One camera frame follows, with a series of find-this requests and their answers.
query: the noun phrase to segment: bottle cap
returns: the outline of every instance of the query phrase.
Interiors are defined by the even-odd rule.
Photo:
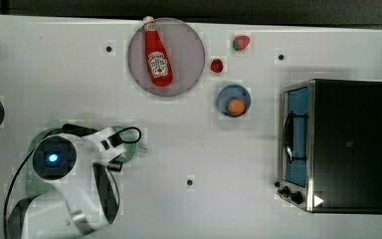
[[[149,23],[149,22],[154,22],[154,18],[150,17],[150,16],[147,16],[142,21],[144,22],[144,24],[146,24],[146,23]]]

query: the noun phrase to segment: blue bowl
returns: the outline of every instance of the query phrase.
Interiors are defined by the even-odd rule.
[[[250,97],[250,93],[245,88],[239,85],[230,85],[224,88],[220,92],[217,103],[216,103],[219,112],[221,112],[223,115],[227,117],[237,118],[235,116],[232,116],[228,112],[228,104],[231,100],[234,100],[234,99],[238,99],[244,102],[245,104],[244,114],[245,114],[247,110],[250,108],[251,97]]]

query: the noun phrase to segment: ketchup label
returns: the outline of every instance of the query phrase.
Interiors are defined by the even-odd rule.
[[[167,61],[163,53],[153,52],[148,56],[148,66],[154,78],[163,77],[168,74]]]
[[[144,24],[144,31],[156,31],[156,24],[153,22]]]

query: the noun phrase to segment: red fruit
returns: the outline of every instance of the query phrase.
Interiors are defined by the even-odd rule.
[[[215,59],[212,62],[212,66],[210,67],[213,72],[220,73],[223,71],[223,63],[220,59]]]
[[[248,36],[238,36],[234,39],[232,46],[235,51],[242,51],[250,44],[250,37]]]

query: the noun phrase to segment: orange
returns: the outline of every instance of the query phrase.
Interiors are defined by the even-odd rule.
[[[239,117],[245,112],[245,104],[243,101],[234,99],[228,103],[228,112],[234,117]]]

